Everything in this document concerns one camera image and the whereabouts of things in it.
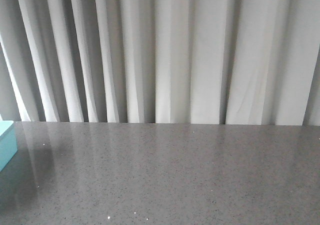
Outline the turquoise blue box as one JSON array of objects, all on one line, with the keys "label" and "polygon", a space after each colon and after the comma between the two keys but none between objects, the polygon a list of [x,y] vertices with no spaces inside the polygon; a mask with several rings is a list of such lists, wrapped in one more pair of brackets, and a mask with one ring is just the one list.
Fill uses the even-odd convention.
[{"label": "turquoise blue box", "polygon": [[16,132],[12,120],[0,122],[0,170],[2,171],[18,151]]}]

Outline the grey pleated curtain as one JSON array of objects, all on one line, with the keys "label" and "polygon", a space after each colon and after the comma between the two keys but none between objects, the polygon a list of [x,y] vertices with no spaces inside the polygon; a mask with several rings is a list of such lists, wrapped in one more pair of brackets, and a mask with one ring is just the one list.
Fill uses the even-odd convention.
[{"label": "grey pleated curtain", "polygon": [[320,0],[0,0],[0,118],[320,123]]}]

